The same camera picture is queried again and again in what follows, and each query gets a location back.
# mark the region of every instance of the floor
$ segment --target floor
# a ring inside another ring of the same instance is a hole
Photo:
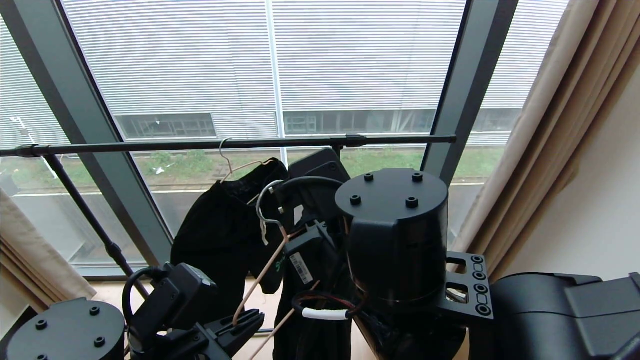
[[[253,284],[253,280],[247,280],[245,289],[249,290],[251,285]],[[112,304],[122,310],[122,286],[124,285],[122,282],[93,282],[93,287],[97,291],[97,295],[93,298],[97,301],[104,301],[109,304]],[[151,285],[146,284],[149,292],[153,290]],[[247,309],[260,309],[266,315],[266,319],[264,322],[265,328],[274,328],[274,321],[276,311],[278,309],[278,302],[280,300],[280,292],[277,292],[273,295],[265,295],[260,291],[260,287],[255,290],[252,294],[251,298],[247,302]],[[135,311],[140,304],[142,304],[142,297],[137,292],[134,292],[131,296],[131,304]],[[258,347],[266,340],[266,336],[256,336],[251,339],[235,356],[234,360],[247,360],[251,358],[251,355],[258,349]],[[258,356],[255,357],[257,360],[268,360],[271,359],[271,354],[273,351],[273,339],[270,339],[269,342],[262,348],[259,352]],[[455,360],[464,360],[467,359],[468,355],[468,343],[465,341],[462,348],[460,349],[458,355],[455,357]],[[357,326],[353,326],[353,332],[351,334],[351,358],[355,360],[375,360],[374,354],[371,352],[369,346],[366,341],[360,334]]]

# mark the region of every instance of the barcode label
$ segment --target barcode label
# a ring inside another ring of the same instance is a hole
[[[289,256],[289,259],[291,259],[291,263],[293,263],[293,266],[296,267],[296,271],[298,272],[298,275],[300,275],[300,279],[302,280],[302,283],[304,285],[314,280],[314,278],[311,276],[309,268],[307,268],[307,264],[305,264],[305,261],[304,259],[302,259],[302,256],[300,256],[299,252]]]

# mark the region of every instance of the white cable sleeve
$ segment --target white cable sleeve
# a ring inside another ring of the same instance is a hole
[[[302,309],[302,317],[308,319],[340,321],[347,320],[348,310],[316,310],[305,307]]]

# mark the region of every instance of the curtain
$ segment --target curtain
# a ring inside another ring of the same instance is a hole
[[[635,70],[639,16],[640,1],[569,2],[505,155],[452,245],[484,254],[491,281],[570,181],[589,129],[597,130]]]
[[[55,302],[91,299],[95,290],[41,236],[0,189],[0,277],[38,312]]]

